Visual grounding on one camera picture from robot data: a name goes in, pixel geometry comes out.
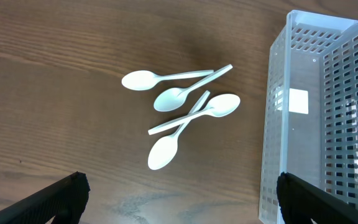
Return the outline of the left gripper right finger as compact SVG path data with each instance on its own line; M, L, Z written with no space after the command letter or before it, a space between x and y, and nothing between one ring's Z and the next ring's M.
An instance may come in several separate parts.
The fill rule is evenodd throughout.
M286 224L358 223L358 210L289 172L277 179L277 198Z

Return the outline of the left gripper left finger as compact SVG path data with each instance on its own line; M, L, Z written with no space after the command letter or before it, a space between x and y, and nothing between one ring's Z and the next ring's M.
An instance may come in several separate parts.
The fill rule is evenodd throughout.
M0 224L79 223L89 200L86 174L75 172L0 211Z

